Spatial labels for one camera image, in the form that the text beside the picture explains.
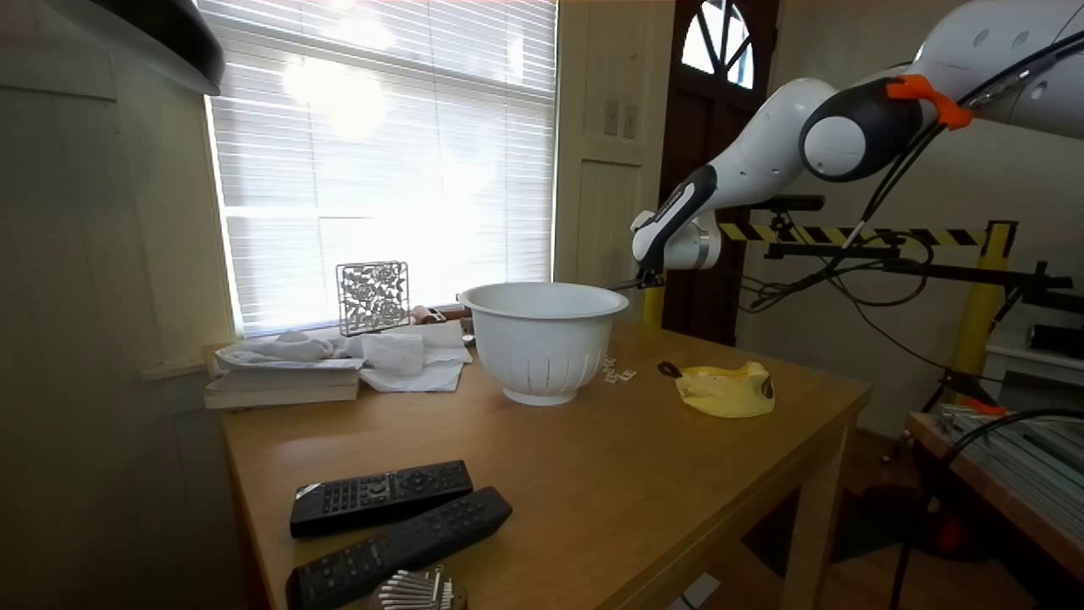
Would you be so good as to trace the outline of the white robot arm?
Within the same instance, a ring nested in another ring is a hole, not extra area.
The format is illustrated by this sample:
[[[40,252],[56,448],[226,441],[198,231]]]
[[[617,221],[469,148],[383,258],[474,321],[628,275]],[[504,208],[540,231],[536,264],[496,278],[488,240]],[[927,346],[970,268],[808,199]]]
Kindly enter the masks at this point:
[[[746,130],[690,169],[658,214],[632,224],[638,283],[711,268],[717,212],[781,196],[799,173],[863,181],[905,159],[936,130],[975,120],[1084,135],[1084,0],[966,0],[905,68],[852,87],[821,77],[781,85]]]

